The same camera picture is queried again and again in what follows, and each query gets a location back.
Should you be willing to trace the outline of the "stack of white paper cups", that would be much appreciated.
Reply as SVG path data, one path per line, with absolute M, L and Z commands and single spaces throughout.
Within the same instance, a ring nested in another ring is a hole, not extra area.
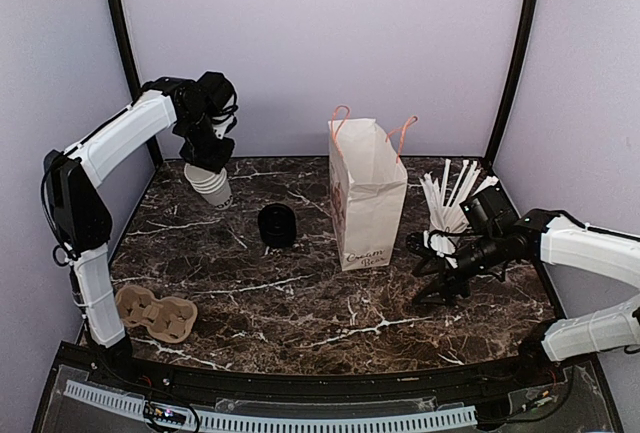
M 191 187 L 217 210 L 228 209 L 233 202 L 227 171 L 214 173 L 191 164 L 184 167 L 184 176 Z

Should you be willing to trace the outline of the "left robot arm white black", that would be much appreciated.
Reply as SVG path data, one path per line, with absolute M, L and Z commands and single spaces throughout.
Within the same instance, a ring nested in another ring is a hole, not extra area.
M 190 166 L 221 176 L 235 142 L 237 93 L 219 72 L 199 79 L 161 77 L 83 139 L 44 159 L 40 195 L 56 246 L 54 258 L 71 271 L 76 305 L 91 339 L 112 349 L 127 341 L 108 266 L 113 222 L 98 193 L 111 172 L 156 134 L 183 139 L 179 154 Z

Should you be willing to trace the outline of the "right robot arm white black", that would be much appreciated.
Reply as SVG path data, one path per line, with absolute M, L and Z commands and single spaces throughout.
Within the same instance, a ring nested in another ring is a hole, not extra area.
M 518 216 L 504 190 L 489 186 L 460 206 L 469 223 L 468 243 L 448 248 L 453 233 L 433 229 L 411 233 L 407 249 L 419 256 L 416 277 L 432 281 L 413 298 L 416 305 L 452 306 L 469 297 L 470 281 L 494 268 L 527 260 L 564 265 L 639 286 L 639 239 L 593 227 L 564 210 L 532 209 Z M 521 387 L 534 385 L 550 362 L 622 348 L 639 350 L 639 298 L 579 317 L 540 323 L 519 346 L 522 356 L 510 366 L 510 377 Z

